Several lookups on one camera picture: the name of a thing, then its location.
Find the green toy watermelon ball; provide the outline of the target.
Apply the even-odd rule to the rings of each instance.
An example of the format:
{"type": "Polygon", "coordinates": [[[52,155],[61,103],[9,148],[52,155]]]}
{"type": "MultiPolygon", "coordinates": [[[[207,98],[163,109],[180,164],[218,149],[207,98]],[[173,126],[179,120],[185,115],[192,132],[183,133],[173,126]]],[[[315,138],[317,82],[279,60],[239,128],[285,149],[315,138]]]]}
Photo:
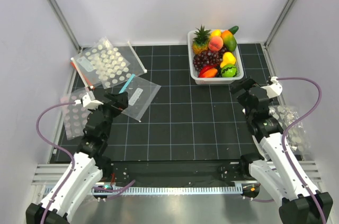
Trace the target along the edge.
{"type": "Polygon", "coordinates": [[[223,78],[231,78],[237,76],[237,67],[232,64],[224,65],[220,70],[221,77],[223,78]]]}

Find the white-dotted zip bag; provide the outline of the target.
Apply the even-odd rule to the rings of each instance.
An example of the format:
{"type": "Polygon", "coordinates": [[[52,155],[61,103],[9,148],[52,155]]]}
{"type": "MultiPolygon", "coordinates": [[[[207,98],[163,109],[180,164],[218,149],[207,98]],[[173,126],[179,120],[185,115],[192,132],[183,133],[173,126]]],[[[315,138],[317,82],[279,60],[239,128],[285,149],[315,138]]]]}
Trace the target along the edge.
{"type": "MultiPolygon", "coordinates": [[[[298,109],[295,106],[274,105],[270,107],[270,115],[278,120],[280,126],[285,131],[286,128],[300,118],[298,109]]],[[[294,154],[309,155],[310,145],[308,136],[302,122],[298,122],[288,130],[286,141],[294,154]]]]}

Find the orange green toy mango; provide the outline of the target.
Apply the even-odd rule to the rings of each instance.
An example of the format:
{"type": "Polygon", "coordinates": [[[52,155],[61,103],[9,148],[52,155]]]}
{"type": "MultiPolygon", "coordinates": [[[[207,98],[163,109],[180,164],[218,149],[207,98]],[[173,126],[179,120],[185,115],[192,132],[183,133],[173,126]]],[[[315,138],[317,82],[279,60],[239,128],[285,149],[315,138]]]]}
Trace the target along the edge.
{"type": "Polygon", "coordinates": [[[229,31],[225,30],[221,33],[221,38],[223,40],[224,46],[230,51],[235,51],[237,47],[237,42],[234,35],[229,31]]]}

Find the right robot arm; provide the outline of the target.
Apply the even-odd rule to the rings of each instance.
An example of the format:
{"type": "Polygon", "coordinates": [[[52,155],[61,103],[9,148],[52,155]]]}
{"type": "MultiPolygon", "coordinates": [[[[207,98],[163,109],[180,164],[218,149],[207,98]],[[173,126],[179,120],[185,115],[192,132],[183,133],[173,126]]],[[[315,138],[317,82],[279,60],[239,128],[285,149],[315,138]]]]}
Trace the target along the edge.
{"type": "Polygon", "coordinates": [[[270,114],[270,102],[281,95],[282,77],[271,77],[268,85],[260,86],[254,79],[246,78],[230,89],[243,107],[246,124],[253,136],[258,153],[240,158],[239,174],[243,179],[256,179],[279,206],[282,223],[326,223],[333,199],[321,192],[302,169],[288,142],[289,130],[309,116],[322,98],[320,86],[316,86],[318,98],[314,106],[303,116],[283,128],[270,114]]]}

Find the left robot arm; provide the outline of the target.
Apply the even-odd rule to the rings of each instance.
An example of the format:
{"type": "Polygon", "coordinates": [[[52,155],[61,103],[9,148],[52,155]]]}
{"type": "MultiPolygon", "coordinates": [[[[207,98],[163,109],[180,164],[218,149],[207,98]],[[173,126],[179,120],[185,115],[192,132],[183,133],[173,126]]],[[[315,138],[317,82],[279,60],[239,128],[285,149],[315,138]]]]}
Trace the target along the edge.
{"type": "Polygon", "coordinates": [[[89,91],[81,99],[59,104],[69,105],[81,105],[89,111],[84,134],[74,154],[47,140],[40,132],[40,122],[36,122],[39,137],[67,154],[70,164],[49,194],[40,203],[28,206],[25,212],[27,223],[71,223],[94,185],[99,181],[106,182],[112,176],[111,160],[103,154],[108,146],[113,119],[129,106],[127,92],[104,93],[104,98],[98,100],[89,91]]]}

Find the blue zipper clear bag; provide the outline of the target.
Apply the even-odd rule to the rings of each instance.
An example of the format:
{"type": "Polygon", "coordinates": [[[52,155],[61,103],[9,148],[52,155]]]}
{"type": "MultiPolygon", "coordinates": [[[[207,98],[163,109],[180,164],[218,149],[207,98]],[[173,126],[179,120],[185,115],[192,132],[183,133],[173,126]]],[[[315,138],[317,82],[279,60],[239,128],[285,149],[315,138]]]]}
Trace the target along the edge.
{"type": "Polygon", "coordinates": [[[141,122],[161,86],[135,74],[127,75],[130,77],[119,92],[119,94],[127,93],[128,96],[128,107],[122,113],[141,122]]]}

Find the white-dotted bag stack top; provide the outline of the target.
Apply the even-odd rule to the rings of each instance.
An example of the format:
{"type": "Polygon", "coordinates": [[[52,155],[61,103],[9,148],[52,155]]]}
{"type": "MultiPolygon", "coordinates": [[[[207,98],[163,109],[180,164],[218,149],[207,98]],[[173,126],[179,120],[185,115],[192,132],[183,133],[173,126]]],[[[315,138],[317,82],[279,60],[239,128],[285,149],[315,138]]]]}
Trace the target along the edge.
{"type": "Polygon", "coordinates": [[[116,52],[113,45],[106,37],[102,37],[97,43],[89,47],[96,51],[96,67],[102,74],[104,88],[114,87],[128,80],[127,74],[129,63],[116,52]]]}

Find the pink-dotted zip bag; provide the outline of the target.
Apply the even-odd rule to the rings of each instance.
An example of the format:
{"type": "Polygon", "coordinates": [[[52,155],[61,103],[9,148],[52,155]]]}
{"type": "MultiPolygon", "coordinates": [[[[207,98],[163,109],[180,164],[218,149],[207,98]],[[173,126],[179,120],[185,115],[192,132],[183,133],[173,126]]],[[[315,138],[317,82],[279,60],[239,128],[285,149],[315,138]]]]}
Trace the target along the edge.
{"type": "MultiPolygon", "coordinates": [[[[61,103],[76,102],[81,100],[86,94],[84,88],[77,89],[60,99],[61,103]]],[[[64,105],[61,107],[63,113],[63,121],[67,140],[73,140],[83,135],[83,129],[87,124],[87,117],[90,111],[80,104],[64,105]]]]}

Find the white zipper clear bag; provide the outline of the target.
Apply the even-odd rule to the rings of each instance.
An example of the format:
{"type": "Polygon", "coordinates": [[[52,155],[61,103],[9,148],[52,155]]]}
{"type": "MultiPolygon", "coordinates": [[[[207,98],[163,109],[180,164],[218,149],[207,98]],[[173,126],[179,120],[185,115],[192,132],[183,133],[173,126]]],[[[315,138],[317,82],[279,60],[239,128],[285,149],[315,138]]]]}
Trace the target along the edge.
{"type": "Polygon", "coordinates": [[[135,74],[136,76],[147,73],[147,69],[129,41],[123,46],[114,46],[113,49],[116,52],[119,52],[129,63],[129,65],[127,65],[127,68],[129,69],[127,73],[135,74]]]}

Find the red zipper clear bag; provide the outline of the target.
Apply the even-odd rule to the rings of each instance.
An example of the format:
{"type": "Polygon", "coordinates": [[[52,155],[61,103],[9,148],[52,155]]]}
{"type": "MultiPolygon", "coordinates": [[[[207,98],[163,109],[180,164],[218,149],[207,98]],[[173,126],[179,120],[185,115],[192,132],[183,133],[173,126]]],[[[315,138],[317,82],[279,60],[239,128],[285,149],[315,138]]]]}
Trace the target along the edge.
{"type": "Polygon", "coordinates": [[[84,49],[71,58],[71,64],[86,86],[104,88],[102,74],[96,67],[95,54],[96,51],[93,52],[91,48],[84,49]]]}

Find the white plastic basket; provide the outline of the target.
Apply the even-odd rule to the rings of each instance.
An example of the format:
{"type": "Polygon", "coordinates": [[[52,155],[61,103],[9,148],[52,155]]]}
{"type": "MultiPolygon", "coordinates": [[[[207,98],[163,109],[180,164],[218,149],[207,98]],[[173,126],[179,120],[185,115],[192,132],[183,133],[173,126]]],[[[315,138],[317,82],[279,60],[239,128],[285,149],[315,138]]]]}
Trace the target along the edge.
{"type": "Polygon", "coordinates": [[[239,26],[188,33],[190,73],[198,85],[226,85],[243,79],[244,69],[235,39],[239,26]]]}

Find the yellow toy pear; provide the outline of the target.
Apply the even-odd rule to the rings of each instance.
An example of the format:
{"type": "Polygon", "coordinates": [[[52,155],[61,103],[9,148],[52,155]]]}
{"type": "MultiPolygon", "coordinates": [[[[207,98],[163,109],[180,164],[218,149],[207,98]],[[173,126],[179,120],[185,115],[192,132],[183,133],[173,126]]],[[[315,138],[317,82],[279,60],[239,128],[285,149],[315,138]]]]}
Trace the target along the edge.
{"type": "Polygon", "coordinates": [[[226,65],[234,65],[236,63],[236,58],[231,52],[225,52],[222,56],[222,61],[220,63],[220,68],[225,67],[226,65]]]}

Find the orange red toy mango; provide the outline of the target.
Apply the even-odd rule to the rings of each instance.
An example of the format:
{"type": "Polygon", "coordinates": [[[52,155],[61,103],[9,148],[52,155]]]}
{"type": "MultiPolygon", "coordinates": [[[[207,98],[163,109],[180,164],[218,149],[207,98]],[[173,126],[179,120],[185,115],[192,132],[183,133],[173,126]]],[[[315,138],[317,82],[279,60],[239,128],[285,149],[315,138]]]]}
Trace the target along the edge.
{"type": "Polygon", "coordinates": [[[218,73],[218,70],[216,68],[211,68],[207,71],[205,71],[200,77],[201,78],[214,78],[218,73]]]}

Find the red toy chili pepper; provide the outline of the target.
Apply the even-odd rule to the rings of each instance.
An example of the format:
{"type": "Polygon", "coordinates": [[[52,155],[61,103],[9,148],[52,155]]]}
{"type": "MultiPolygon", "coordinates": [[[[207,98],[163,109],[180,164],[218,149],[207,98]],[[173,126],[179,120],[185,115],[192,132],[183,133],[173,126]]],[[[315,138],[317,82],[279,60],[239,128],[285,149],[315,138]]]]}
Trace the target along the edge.
{"type": "Polygon", "coordinates": [[[207,66],[203,67],[202,70],[199,72],[199,78],[205,71],[207,71],[211,68],[216,68],[216,65],[207,65],[207,66]]]}

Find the toy peach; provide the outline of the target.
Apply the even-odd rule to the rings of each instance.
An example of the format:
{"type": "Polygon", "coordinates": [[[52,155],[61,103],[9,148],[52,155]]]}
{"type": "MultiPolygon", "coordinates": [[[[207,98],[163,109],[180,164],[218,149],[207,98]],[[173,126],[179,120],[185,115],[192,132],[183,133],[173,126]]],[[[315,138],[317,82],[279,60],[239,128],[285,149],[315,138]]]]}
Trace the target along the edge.
{"type": "Polygon", "coordinates": [[[223,39],[220,36],[214,36],[210,39],[208,48],[213,52],[219,51],[224,46],[223,39]]]}

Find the toy green cucumber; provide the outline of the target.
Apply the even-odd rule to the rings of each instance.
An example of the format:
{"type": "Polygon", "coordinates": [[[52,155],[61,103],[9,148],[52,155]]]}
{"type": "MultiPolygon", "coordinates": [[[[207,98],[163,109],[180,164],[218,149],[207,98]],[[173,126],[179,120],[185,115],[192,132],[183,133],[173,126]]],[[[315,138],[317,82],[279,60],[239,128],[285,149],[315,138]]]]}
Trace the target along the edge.
{"type": "Polygon", "coordinates": [[[239,26],[235,25],[233,27],[231,27],[230,29],[228,29],[228,31],[231,33],[231,34],[236,34],[236,32],[239,30],[239,26]]]}

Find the toy lemon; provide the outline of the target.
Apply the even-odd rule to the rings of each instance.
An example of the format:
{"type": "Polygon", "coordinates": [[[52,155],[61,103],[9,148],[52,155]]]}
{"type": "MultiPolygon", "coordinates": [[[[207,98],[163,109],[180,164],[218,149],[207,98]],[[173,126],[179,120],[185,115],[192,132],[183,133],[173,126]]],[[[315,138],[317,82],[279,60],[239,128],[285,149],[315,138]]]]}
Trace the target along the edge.
{"type": "Polygon", "coordinates": [[[213,38],[213,37],[220,37],[220,36],[221,36],[221,30],[220,29],[213,30],[210,33],[210,37],[211,38],[213,38]]]}

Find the toy pineapple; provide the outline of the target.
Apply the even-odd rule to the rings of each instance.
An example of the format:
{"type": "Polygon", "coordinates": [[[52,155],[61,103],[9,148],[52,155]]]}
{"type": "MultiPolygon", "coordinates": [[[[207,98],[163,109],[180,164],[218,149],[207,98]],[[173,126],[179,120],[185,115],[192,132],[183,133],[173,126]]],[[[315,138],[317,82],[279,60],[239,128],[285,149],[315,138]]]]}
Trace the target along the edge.
{"type": "Polygon", "coordinates": [[[210,32],[211,30],[205,29],[204,25],[201,25],[200,28],[197,28],[194,32],[195,37],[192,42],[192,50],[195,55],[199,55],[201,52],[208,50],[210,32]]]}

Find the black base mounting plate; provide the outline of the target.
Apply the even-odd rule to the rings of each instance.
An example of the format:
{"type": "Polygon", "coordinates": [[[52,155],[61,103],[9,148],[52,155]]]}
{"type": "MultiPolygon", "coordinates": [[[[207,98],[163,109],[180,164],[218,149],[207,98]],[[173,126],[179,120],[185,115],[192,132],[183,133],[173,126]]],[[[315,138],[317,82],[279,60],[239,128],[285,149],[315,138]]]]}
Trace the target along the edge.
{"type": "Polygon", "coordinates": [[[102,181],[139,187],[219,186],[254,183],[244,162],[224,160],[121,161],[103,165],[102,181]]]}

